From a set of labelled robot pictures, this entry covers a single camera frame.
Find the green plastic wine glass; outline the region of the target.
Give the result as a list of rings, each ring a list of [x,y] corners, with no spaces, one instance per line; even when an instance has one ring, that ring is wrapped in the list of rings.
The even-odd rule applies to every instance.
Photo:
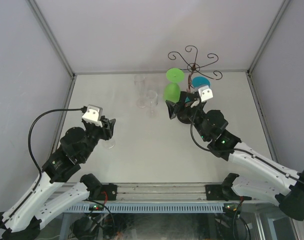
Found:
[[[165,76],[169,83],[163,90],[163,100],[177,103],[181,95],[179,83],[185,79],[185,73],[179,68],[170,68]]]

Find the blue plastic wine glass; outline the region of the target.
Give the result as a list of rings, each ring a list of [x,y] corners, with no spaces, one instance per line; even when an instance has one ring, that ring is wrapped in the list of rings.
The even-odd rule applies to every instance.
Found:
[[[191,86],[194,87],[195,91],[197,90],[198,87],[203,85],[208,85],[209,87],[211,86],[210,81],[203,76],[197,76],[193,78],[191,81]]]

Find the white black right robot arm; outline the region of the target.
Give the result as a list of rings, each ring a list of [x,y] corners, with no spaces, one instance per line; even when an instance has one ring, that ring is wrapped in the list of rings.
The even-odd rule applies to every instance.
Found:
[[[259,154],[239,137],[227,130],[228,121],[222,112],[204,111],[207,101],[198,92],[188,93],[189,100],[165,100],[170,119],[183,115],[190,121],[190,130],[196,130],[207,147],[200,149],[227,162],[258,173],[262,181],[246,181],[231,173],[221,184],[222,195],[259,199],[277,206],[286,216],[304,220],[304,170],[298,172]]]

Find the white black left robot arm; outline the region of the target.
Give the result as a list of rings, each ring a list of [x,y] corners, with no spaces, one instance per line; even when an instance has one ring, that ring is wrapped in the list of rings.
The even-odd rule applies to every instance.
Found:
[[[71,206],[85,200],[98,199],[102,183],[92,174],[52,200],[49,197],[61,188],[86,163],[100,140],[113,137],[115,119],[104,116],[97,123],[82,120],[84,127],[72,127],[60,140],[59,148],[50,155],[41,175],[21,199],[5,212],[0,212],[3,240],[34,240],[54,218]]]

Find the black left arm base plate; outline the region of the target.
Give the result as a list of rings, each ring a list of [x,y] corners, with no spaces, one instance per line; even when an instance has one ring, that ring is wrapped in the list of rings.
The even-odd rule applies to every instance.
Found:
[[[115,201],[117,198],[118,186],[113,183],[103,184],[96,188],[89,198],[95,201]]]

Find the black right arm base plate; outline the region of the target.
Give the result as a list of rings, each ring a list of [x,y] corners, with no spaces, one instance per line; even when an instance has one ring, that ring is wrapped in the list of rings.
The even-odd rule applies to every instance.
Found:
[[[231,197],[226,195],[220,184],[205,185],[206,199],[208,201],[229,201]]]

